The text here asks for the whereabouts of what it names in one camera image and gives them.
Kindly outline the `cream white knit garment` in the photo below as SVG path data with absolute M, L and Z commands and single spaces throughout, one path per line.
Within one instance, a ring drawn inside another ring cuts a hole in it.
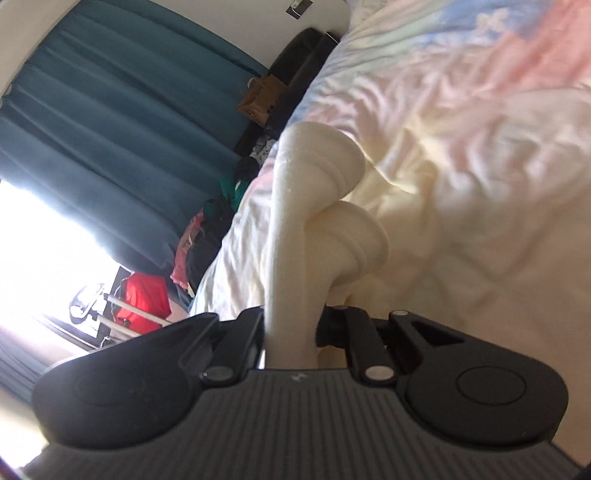
M 365 173 L 362 150 L 335 128 L 298 122 L 280 137 L 264 276 L 270 369 L 317 368 L 315 332 L 332 289 L 389 258 L 384 228 L 345 199 Z

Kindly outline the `pile of mixed clothes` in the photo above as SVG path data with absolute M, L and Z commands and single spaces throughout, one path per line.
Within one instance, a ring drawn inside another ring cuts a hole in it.
M 267 136 L 257 140 L 249 156 L 235 165 L 235 172 L 221 179 L 217 196 L 206 200 L 185 228 L 170 274 L 179 302 L 185 310 L 189 309 L 202 277 L 221 248 L 222 239 L 228 233 L 247 188 L 259 175 L 274 144 L 276 140 Z

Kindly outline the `white garment steamer stand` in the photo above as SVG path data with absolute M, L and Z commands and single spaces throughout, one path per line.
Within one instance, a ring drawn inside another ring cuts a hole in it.
M 110 332 L 114 332 L 115 342 L 135 339 L 141 336 L 141 333 L 137 330 L 137 326 L 133 325 L 129 319 L 119 318 L 117 316 L 121 312 L 129 312 L 158 327 L 171 325 L 169 320 L 159 318 L 107 293 L 102 284 L 95 290 L 79 290 L 70 301 L 68 307 L 69 319 L 72 324 L 80 325 L 90 318 L 100 326 L 108 328 Z

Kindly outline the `red garment on steamer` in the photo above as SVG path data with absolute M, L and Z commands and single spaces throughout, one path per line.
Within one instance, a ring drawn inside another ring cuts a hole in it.
M 171 314 L 166 282 L 162 277 L 133 273 L 120 282 L 114 296 L 161 319 L 167 319 Z M 116 323 L 139 334 L 161 328 L 160 324 L 118 305 L 111 305 L 111 315 Z

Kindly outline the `pastel tie-dye bed quilt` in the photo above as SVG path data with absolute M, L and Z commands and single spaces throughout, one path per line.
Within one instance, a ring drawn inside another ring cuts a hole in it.
M 355 1 L 295 109 L 367 160 L 349 200 L 386 265 L 332 293 L 404 309 L 556 369 L 556 436 L 590 459 L 590 5 Z

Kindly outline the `teal curtain right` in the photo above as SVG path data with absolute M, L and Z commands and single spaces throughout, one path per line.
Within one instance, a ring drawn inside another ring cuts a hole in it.
M 126 268 L 166 276 L 235 169 L 255 59 L 150 1 L 82 1 L 1 106 L 1 176 L 89 230 Z

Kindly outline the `brown cardboard box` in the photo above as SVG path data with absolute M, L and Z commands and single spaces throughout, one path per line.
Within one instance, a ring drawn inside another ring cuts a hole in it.
M 285 91 L 287 85 L 276 76 L 254 78 L 249 83 L 249 90 L 238 104 L 238 112 L 263 127 Z

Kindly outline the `wall outlet plate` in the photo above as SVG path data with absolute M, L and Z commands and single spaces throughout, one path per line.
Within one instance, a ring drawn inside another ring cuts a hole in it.
M 301 16 L 314 4 L 312 0 L 291 0 L 286 13 L 291 18 L 300 19 Z

